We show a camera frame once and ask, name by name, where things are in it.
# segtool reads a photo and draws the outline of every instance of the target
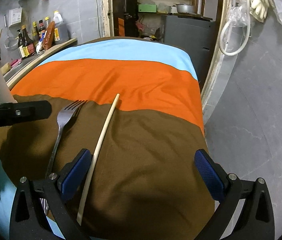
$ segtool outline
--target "brown cloth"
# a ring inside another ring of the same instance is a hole
[[[0,128],[2,166],[17,185],[22,176],[44,178],[58,133],[57,114],[71,101],[47,95],[15,99],[52,105],[46,120]],[[81,108],[65,127],[53,171],[82,148],[94,152],[110,106],[89,101]],[[207,150],[200,128],[184,119],[154,110],[116,109],[89,188],[84,230],[108,240],[194,239],[214,212],[214,201],[193,165],[200,148]],[[75,218],[81,192],[82,187],[67,204]]]

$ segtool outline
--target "screw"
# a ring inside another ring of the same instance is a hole
[[[258,182],[260,182],[261,184],[264,184],[264,183],[265,183],[265,180],[262,179],[262,178],[258,178]]]
[[[20,182],[21,182],[21,183],[24,183],[24,182],[26,182],[26,180],[27,180],[26,177],[22,177],[22,178],[20,179]]]
[[[237,179],[237,176],[236,176],[234,173],[230,173],[230,174],[228,175],[228,177],[229,177],[229,179],[231,179],[231,180],[236,180],[236,179]]]
[[[57,177],[57,174],[56,173],[51,173],[49,175],[49,179],[55,179]]]

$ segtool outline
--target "fork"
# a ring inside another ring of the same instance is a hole
[[[86,103],[86,101],[83,100],[76,100],[74,102],[72,102],[71,104],[69,104],[68,106],[63,107],[60,112],[58,113],[58,117],[57,117],[57,122],[59,125],[59,132],[58,132],[58,137],[56,140],[56,144],[54,144],[54,148],[49,160],[49,164],[48,164],[48,168],[45,174],[45,178],[48,178],[48,176],[51,174],[52,172],[52,167],[53,167],[53,163],[54,163],[54,158],[56,156],[57,153],[57,149],[59,146],[59,142],[62,136],[62,132],[63,132],[63,128],[64,126],[70,121],[70,119],[73,117],[75,111],[82,106],[84,103]]]

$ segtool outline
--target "blue gripper pad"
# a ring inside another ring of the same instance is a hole
[[[224,184],[201,150],[196,151],[194,155],[194,164],[212,198],[221,203],[225,198]]]
[[[73,198],[90,168],[91,161],[92,155],[90,151],[82,149],[72,162],[67,163],[62,168],[57,186],[64,203]]]

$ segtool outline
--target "sauce bottle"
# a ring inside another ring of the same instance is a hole
[[[45,18],[45,27],[47,28],[47,27],[49,26],[49,24],[50,24],[50,17],[47,16],[47,17]]]
[[[19,35],[18,35],[18,37],[19,37],[19,40],[18,40],[18,50],[19,50],[21,58],[24,59],[24,58],[26,58],[29,55],[29,53],[28,53],[27,50],[26,50],[27,55],[25,53],[25,50],[24,50],[25,40],[23,38],[22,33],[20,32],[21,30],[17,30],[17,31],[19,32]]]
[[[38,31],[37,22],[33,22],[32,25],[33,25],[32,37],[33,37],[34,46],[36,47],[39,42],[39,31]]]
[[[39,38],[44,37],[46,28],[44,27],[43,20],[39,20]]]
[[[22,34],[25,40],[25,47],[28,50],[28,54],[32,56],[33,54],[36,54],[34,45],[33,45],[33,40],[29,38],[28,32],[26,31],[26,25],[22,25]]]
[[[54,28],[54,41],[56,44],[61,44],[69,40],[68,28],[66,23],[63,21],[59,11],[54,12],[53,20],[55,22]]]

